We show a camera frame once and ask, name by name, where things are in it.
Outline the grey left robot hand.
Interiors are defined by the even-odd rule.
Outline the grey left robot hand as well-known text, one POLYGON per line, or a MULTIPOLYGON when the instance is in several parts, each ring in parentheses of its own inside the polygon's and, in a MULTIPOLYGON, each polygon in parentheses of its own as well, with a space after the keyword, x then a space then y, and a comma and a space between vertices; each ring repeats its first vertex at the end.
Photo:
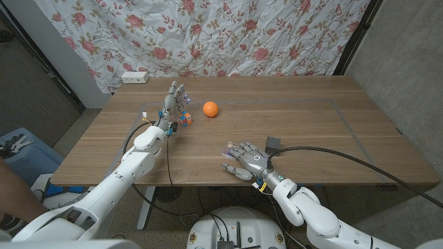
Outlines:
POLYGON ((184 84, 178 85, 177 81, 173 81, 155 125, 164 130, 167 135, 171 135, 177 130, 179 117, 189 101, 190 98, 186 93, 184 84))

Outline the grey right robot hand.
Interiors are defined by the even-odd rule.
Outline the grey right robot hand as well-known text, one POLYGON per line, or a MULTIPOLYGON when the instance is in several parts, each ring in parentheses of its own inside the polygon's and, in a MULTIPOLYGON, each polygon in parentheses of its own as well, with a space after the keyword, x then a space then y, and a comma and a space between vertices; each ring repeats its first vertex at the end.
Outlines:
POLYGON ((227 163, 222 163, 222 167, 243 181, 255 178, 253 185, 261 192, 266 188, 272 192, 278 184, 285 180, 280 172, 268 167, 269 155, 250 142, 227 146, 226 153, 241 162, 243 168, 233 167, 227 163))

